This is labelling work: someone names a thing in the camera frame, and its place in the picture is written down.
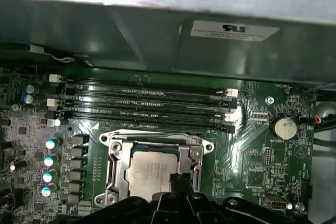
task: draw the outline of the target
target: red wire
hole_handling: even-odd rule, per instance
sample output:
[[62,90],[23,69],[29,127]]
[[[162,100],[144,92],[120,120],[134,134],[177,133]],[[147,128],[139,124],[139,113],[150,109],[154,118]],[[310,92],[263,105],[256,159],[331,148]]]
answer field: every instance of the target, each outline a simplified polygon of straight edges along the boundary
[[317,124],[321,124],[321,123],[322,123],[322,119],[321,119],[321,117],[319,117],[318,115],[316,115],[314,118],[315,118],[315,122],[316,122]]

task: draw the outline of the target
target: motherboard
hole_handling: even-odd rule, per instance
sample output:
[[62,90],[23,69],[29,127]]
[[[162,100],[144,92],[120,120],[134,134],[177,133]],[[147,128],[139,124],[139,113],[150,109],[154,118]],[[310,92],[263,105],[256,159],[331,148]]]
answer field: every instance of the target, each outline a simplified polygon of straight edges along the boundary
[[[169,174],[219,204],[307,217],[313,126],[299,85],[102,69],[0,68],[0,223],[62,223]],[[307,97],[312,108],[315,97]]]

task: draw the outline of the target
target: sticker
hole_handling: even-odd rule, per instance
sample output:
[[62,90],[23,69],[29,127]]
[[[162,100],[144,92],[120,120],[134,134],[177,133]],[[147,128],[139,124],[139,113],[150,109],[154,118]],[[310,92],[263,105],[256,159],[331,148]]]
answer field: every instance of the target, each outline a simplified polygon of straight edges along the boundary
[[279,27],[195,20],[190,35],[205,38],[263,41],[278,30],[280,30]]

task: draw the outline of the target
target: capacitor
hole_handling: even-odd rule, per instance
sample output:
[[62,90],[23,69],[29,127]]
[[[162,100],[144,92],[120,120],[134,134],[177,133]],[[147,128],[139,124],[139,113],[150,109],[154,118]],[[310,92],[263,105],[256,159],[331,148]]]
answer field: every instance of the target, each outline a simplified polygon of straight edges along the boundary
[[49,149],[49,150],[52,150],[52,149],[58,147],[59,144],[60,144],[60,140],[59,140],[57,137],[54,137],[54,138],[52,138],[52,139],[48,139],[48,140],[46,141],[46,147],[47,147],[47,149]]
[[43,181],[44,182],[52,182],[53,180],[55,180],[58,176],[58,173],[56,170],[52,169],[50,171],[48,171],[47,173],[43,174]]
[[10,167],[9,167],[9,171],[15,172],[17,170],[20,170],[22,168],[25,168],[28,165],[28,162],[25,160],[21,160],[21,161],[17,161],[17,162],[11,162]]
[[2,142],[0,143],[0,151],[5,150],[5,149],[10,149],[13,148],[13,143],[12,142]]
[[15,111],[15,112],[20,111],[21,110],[21,105],[13,104],[12,105],[12,110]]
[[54,127],[58,127],[62,125],[62,121],[60,119],[55,119],[52,124]]
[[7,196],[12,190],[9,187],[0,190],[0,198]]
[[39,87],[35,86],[35,85],[31,85],[31,84],[28,84],[26,87],[25,87],[25,92],[27,94],[37,94],[39,92]]
[[58,156],[56,154],[52,154],[51,156],[46,157],[44,159],[44,164],[48,167],[51,167],[57,164],[58,160],[59,160]]
[[304,204],[302,202],[297,202],[295,204],[295,210],[297,212],[303,212],[305,210]]
[[23,97],[23,101],[26,104],[37,104],[38,103],[38,98],[35,95],[27,94]]
[[48,184],[46,187],[42,188],[42,195],[44,197],[49,197],[52,193],[56,191],[57,187],[54,183]]

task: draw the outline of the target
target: cpu socket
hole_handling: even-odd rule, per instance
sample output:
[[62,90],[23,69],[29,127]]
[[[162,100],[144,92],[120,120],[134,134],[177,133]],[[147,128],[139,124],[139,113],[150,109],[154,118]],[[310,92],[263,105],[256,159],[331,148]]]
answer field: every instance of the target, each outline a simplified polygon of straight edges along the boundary
[[105,190],[94,203],[106,207],[129,196],[147,201],[170,191],[173,173],[190,173],[195,191],[200,190],[203,155],[214,144],[184,133],[117,130],[99,136],[108,147]]

